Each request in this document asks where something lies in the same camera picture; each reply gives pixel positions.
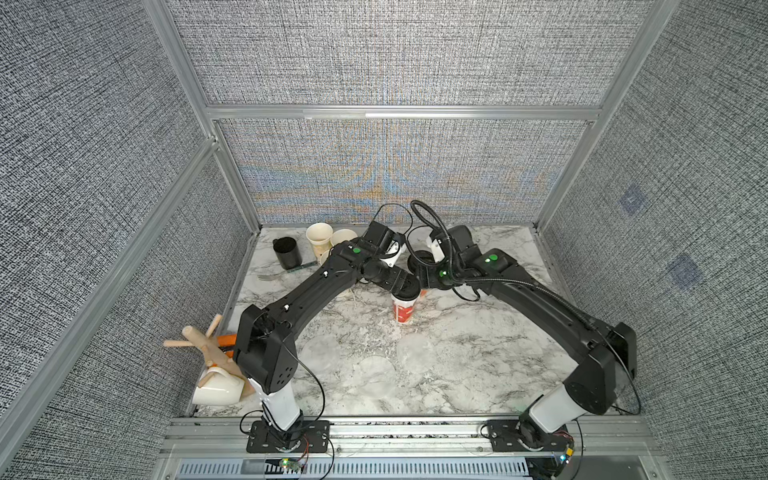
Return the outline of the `black lid front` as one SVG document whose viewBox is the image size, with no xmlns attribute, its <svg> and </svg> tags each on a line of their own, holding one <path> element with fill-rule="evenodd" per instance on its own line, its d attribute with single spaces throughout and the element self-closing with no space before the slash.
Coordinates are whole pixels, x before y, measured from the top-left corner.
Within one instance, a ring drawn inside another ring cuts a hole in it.
<svg viewBox="0 0 768 480">
<path fill-rule="evenodd" d="M 435 266 L 435 260 L 432 253 L 429 250 L 416 250 L 410 254 L 407 259 L 407 267 L 413 274 L 417 274 L 419 271 L 433 268 Z"/>
<path fill-rule="evenodd" d="M 392 297 L 403 302 L 415 301 L 421 295 L 421 285 L 417 277 L 408 275 L 405 277 L 402 285 L 394 289 Z"/>
</svg>

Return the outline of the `red paper cup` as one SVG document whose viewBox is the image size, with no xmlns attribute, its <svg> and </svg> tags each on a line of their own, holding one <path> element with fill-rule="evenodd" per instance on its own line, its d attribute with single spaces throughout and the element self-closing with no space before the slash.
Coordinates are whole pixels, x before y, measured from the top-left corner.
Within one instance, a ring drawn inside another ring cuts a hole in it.
<svg viewBox="0 0 768 480">
<path fill-rule="evenodd" d="M 401 300 L 396 297 L 393 298 L 393 311 L 394 319 L 399 324 L 406 324 L 410 321 L 414 309 L 416 300 Z"/>
</svg>

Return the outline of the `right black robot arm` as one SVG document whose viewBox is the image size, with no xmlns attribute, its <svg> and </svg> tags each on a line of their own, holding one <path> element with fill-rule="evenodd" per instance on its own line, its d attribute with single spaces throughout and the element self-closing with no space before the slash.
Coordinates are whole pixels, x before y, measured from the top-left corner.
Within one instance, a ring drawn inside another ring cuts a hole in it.
<svg viewBox="0 0 768 480">
<path fill-rule="evenodd" d="M 447 231 L 433 227 L 427 245 L 434 261 L 427 268 L 431 284 L 447 289 L 468 285 L 506 303 L 576 362 L 561 383 L 519 416 L 515 436 L 524 448 L 544 448 L 568 422 L 585 414 L 605 414 L 624 388 L 635 387 L 637 336 L 631 327 L 611 326 L 581 311 L 506 252 L 482 252 L 463 225 Z"/>
</svg>

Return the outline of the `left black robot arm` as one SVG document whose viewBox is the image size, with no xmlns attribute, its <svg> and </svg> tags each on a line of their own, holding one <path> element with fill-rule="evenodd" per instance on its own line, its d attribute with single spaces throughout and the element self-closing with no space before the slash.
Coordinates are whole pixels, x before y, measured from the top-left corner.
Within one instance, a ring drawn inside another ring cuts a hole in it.
<svg viewBox="0 0 768 480">
<path fill-rule="evenodd" d="M 299 366 L 296 338 L 362 279 L 398 299 L 417 299 L 418 279 L 395 265 L 405 250 L 403 233 L 373 221 L 363 235 L 333 246 L 325 262 L 294 290 L 264 308 L 251 305 L 242 312 L 233 359 L 259 395 L 262 418 L 278 438 L 292 441 L 309 427 L 291 385 Z"/>
</svg>

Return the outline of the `back middle paper cup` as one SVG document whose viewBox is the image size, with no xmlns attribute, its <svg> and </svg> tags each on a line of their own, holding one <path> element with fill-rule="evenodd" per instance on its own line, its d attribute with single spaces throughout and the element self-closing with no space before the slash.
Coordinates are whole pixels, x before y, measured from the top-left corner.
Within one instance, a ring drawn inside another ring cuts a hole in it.
<svg viewBox="0 0 768 480">
<path fill-rule="evenodd" d="M 336 246 L 345 241 L 351 241 L 357 237 L 358 233 L 352 229 L 340 229 L 332 234 L 330 241 L 332 246 Z"/>
</svg>

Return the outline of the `back left paper cup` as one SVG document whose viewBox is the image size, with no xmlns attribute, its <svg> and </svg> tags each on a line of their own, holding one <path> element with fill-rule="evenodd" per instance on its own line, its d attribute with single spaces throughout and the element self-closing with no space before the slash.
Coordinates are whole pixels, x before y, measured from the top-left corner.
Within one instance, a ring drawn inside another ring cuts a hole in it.
<svg viewBox="0 0 768 480">
<path fill-rule="evenodd" d="M 324 222 L 314 223 L 306 229 L 305 236 L 310 242 L 317 260 L 320 260 L 332 248 L 331 237 L 333 233 L 333 227 Z"/>
</svg>

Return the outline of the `black cylindrical cup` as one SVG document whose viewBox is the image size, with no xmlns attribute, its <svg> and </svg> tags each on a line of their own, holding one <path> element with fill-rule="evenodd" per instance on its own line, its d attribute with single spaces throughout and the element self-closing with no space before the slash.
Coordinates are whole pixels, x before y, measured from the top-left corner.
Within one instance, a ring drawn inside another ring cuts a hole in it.
<svg viewBox="0 0 768 480">
<path fill-rule="evenodd" d="M 273 252 L 284 270 L 303 264 L 298 243 L 293 237 L 286 236 L 275 239 L 272 246 Z"/>
</svg>

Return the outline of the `wooden peg rack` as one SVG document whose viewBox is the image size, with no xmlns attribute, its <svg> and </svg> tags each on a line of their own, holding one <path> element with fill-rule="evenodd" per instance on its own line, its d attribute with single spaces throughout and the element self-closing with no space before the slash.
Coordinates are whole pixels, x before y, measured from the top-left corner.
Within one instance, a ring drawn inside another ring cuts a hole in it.
<svg viewBox="0 0 768 480">
<path fill-rule="evenodd" d="M 222 320 L 221 314 L 215 315 L 205 332 L 201 332 L 192 325 L 185 326 L 182 329 L 183 340 L 168 339 L 162 344 L 166 348 L 196 348 L 203 355 L 206 368 L 219 367 L 229 374 L 245 379 L 234 361 L 236 335 L 215 335 Z"/>
</svg>

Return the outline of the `white mug on rack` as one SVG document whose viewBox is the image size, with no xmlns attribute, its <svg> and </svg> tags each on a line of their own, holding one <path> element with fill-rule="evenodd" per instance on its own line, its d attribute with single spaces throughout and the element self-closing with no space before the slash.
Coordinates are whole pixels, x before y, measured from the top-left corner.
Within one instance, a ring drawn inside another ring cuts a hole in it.
<svg viewBox="0 0 768 480">
<path fill-rule="evenodd" d="M 192 403 L 202 406 L 227 406 L 240 401 L 245 381 L 227 370 L 212 366 L 201 376 Z"/>
</svg>

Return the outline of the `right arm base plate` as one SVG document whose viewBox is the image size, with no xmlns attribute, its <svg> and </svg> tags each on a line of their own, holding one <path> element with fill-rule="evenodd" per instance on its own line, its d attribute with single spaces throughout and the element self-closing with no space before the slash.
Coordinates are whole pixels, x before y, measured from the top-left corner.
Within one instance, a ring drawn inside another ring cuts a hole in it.
<svg viewBox="0 0 768 480">
<path fill-rule="evenodd" d="M 529 421 L 524 421 L 523 426 L 520 426 L 517 418 L 489 420 L 484 424 L 484 428 L 492 450 L 497 453 L 523 452 L 570 455 L 570 450 L 574 446 L 572 436 L 565 430 L 546 433 Z"/>
</svg>

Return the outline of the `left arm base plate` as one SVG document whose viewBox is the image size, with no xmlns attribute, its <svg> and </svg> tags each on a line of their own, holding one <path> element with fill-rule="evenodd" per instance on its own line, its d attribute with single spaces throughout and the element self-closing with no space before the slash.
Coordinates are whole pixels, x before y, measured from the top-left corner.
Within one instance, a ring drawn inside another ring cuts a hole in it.
<svg viewBox="0 0 768 480">
<path fill-rule="evenodd" d="M 325 420 L 310 422 L 293 433 L 270 426 L 265 420 L 252 423 L 246 452 L 249 454 L 326 453 L 331 423 Z"/>
</svg>

